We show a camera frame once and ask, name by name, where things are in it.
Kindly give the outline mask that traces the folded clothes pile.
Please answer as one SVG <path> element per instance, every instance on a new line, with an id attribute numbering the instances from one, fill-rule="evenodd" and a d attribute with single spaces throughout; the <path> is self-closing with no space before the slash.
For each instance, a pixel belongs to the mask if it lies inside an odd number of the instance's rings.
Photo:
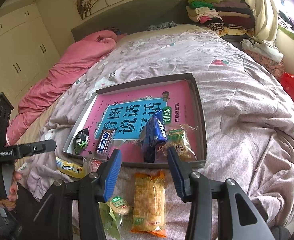
<path id="1" fill-rule="evenodd" d="M 243 40 L 254 36 L 253 11 L 243 0 L 188 0 L 186 11 L 191 21 L 221 37 Z"/>

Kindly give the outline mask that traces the orange bread roll snack packet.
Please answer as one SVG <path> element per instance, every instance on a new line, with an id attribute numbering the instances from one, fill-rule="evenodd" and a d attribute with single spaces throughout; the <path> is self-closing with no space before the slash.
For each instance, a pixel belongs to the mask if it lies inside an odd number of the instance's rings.
<path id="1" fill-rule="evenodd" d="M 165 238 L 165 173 L 135 174 L 131 231 Z"/>

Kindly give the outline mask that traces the yellow blue snack packet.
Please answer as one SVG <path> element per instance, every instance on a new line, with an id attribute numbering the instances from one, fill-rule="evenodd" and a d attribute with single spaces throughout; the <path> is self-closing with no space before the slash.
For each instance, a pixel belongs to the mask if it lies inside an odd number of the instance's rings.
<path id="1" fill-rule="evenodd" d="M 86 176 L 86 172 L 81 165 L 62 160 L 59 157 L 56 157 L 56 165 L 60 172 L 72 178 L 82 179 Z"/>

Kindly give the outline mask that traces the cream curtain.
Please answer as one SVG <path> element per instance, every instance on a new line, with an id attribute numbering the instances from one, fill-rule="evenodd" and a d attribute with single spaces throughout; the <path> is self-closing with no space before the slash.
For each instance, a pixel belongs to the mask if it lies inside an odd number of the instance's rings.
<path id="1" fill-rule="evenodd" d="M 274 0 L 245 0 L 253 11 L 255 38 L 274 46 L 278 29 L 278 9 Z"/>

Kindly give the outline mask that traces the red plastic bag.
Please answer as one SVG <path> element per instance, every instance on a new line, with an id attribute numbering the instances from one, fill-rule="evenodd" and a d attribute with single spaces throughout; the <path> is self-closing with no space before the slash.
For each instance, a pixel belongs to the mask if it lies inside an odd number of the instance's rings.
<path id="1" fill-rule="evenodd" d="M 294 101 L 294 75 L 284 72 L 280 84 Z"/>

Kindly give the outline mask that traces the clear red label snack packet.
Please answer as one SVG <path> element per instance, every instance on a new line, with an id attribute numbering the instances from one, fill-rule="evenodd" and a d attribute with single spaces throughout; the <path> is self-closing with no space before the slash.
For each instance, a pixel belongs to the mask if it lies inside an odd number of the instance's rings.
<path id="1" fill-rule="evenodd" d="M 101 164 L 105 163 L 107 160 L 97 159 L 95 157 L 87 156 L 83 157 L 83 168 L 86 175 L 96 172 Z"/>

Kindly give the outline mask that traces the green label small pastry packet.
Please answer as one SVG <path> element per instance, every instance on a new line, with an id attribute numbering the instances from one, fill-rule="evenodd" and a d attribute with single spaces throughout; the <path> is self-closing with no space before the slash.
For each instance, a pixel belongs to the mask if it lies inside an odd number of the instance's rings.
<path id="1" fill-rule="evenodd" d="M 107 202 L 116 216 L 126 216 L 131 212 L 130 204 L 121 196 L 114 196 Z"/>

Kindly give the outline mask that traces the meat floss cake snack packet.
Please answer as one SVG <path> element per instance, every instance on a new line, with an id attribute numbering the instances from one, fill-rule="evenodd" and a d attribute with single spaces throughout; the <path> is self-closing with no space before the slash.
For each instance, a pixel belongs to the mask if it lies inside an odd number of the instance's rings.
<path id="1" fill-rule="evenodd" d="M 173 124 L 166 126 L 167 142 L 161 151 L 167 156 L 167 149 L 173 147 L 183 161 L 197 161 L 196 154 L 191 147 L 191 136 L 195 135 L 197 127 L 188 124 Z"/>

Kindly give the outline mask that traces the Snickers chocolate bar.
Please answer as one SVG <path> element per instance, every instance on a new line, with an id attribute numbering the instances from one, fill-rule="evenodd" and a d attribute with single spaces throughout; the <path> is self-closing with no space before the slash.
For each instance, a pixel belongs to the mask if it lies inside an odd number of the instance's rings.
<path id="1" fill-rule="evenodd" d="M 108 159 L 109 148 L 114 136 L 114 129 L 104 128 L 101 132 L 95 152 L 100 159 Z"/>

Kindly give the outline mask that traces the lilac floral duvet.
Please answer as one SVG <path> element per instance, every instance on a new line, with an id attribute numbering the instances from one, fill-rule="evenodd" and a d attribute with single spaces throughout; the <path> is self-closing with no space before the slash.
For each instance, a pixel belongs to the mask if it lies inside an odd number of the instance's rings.
<path id="1" fill-rule="evenodd" d="M 102 86 L 193 74 L 203 105 L 207 161 L 201 173 L 233 178 L 267 214 L 269 226 L 294 221 L 294 103 L 280 83 L 247 54 L 211 31 L 192 25 L 123 38 L 59 99 L 47 121 L 30 129 L 54 139 L 55 152 L 21 161 L 22 185 L 36 199 L 57 180 L 56 158 L 93 92 Z"/>

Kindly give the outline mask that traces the cream wardrobe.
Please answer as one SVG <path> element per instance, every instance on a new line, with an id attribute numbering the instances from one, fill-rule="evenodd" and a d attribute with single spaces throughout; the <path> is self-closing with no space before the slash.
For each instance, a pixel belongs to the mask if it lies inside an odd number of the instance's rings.
<path id="1" fill-rule="evenodd" d="M 0 92 L 14 107 L 12 116 L 27 91 L 59 58 L 35 4 L 0 17 Z"/>

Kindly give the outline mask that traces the pink Chinese workbook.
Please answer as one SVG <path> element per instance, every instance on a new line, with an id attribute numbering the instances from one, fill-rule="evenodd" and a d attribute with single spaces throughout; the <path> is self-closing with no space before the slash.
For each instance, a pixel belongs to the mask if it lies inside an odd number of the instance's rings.
<path id="1" fill-rule="evenodd" d="M 82 158 L 95 152 L 103 129 L 114 129 L 113 147 L 123 152 L 123 162 L 142 163 L 140 145 L 137 142 L 147 121 L 159 110 L 164 111 L 164 126 L 174 128 L 188 124 L 198 128 L 194 89 L 187 79 L 135 85 L 125 84 L 109 88 L 109 92 L 96 91 L 76 121 L 67 140 L 64 152 Z M 73 150 L 73 140 L 83 129 L 89 132 L 89 143 L 80 154 Z"/>

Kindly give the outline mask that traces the pink quilt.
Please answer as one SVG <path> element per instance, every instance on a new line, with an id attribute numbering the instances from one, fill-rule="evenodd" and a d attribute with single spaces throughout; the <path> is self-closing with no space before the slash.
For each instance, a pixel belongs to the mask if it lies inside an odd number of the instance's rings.
<path id="1" fill-rule="evenodd" d="M 33 85 L 18 103 L 18 114 L 7 128 L 7 146 L 14 145 L 61 94 L 111 53 L 116 48 L 116 43 L 125 36 L 111 30 L 101 30 L 70 45 L 48 75 Z"/>

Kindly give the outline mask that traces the green black small snack packet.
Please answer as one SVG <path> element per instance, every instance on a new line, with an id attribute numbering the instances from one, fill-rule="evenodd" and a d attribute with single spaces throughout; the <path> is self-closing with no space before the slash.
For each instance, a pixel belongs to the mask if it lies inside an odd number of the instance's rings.
<path id="1" fill-rule="evenodd" d="M 89 129 L 85 128 L 80 130 L 72 141 L 74 154 L 80 155 L 87 148 L 89 141 Z"/>

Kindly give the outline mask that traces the blue Oreo packet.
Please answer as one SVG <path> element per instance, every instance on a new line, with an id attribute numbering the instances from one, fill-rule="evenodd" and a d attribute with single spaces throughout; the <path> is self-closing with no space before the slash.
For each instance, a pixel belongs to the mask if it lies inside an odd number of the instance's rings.
<path id="1" fill-rule="evenodd" d="M 153 163 L 155 161 L 158 148 L 167 143 L 162 109 L 150 117 L 140 133 L 139 139 L 144 162 Z"/>

